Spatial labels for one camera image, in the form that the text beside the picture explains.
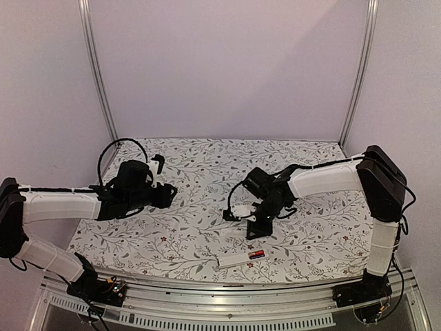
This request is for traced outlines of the white remote control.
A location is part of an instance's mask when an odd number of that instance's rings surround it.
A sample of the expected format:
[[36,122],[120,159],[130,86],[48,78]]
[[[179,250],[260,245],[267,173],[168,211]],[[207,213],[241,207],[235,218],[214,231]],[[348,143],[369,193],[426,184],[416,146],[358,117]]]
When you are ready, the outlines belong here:
[[255,263],[258,261],[268,259],[270,257],[269,251],[268,250],[264,250],[264,251],[265,251],[266,257],[264,257],[262,259],[249,260],[249,258],[248,258],[249,252],[219,257],[218,258],[218,267],[220,269],[232,268],[232,267],[236,267],[239,265],[245,265],[248,263]]

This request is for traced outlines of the white remote battery cover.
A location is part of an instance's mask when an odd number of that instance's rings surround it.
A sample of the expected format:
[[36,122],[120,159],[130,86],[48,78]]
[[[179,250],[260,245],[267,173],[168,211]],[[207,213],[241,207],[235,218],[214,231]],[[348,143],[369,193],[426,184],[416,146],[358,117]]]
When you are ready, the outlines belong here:
[[246,237],[247,231],[243,228],[225,228],[221,230],[220,234],[223,237],[244,238]]

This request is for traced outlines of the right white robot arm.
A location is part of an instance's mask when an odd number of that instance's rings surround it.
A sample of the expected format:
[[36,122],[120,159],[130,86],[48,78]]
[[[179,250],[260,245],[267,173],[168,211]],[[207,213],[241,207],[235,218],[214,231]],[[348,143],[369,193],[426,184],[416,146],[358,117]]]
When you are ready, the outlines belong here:
[[373,219],[371,248],[360,281],[333,288],[336,305],[346,307],[381,299],[392,293],[388,271],[400,241],[400,225],[406,223],[404,202],[411,190],[397,165],[377,145],[350,159],[319,165],[289,165],[269,174],[254,168],[242,185],[261,202],[247,219],[247,239],[268,237],[273,220],[282,209],[295,211],[294,201],[315,194],[359,191],[364,194]]

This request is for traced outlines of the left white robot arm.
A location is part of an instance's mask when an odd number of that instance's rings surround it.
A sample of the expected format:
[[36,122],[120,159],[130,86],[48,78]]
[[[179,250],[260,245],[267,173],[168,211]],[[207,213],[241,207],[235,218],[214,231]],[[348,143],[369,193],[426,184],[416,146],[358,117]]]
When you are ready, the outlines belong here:
[[88,188],[32,188],[8,177],[1,184],[1,258],[20,259],[57,274],[68,284],[68,294],[84,301],[121,305],[123,281],[102,281],[92,264],[79,253],[25,233],[26,224],[59,219],[111,221],[134,216],[152,206],[171,206],[177,189],[161,184],[157,176],[163,161],[124,161],[107,184]]

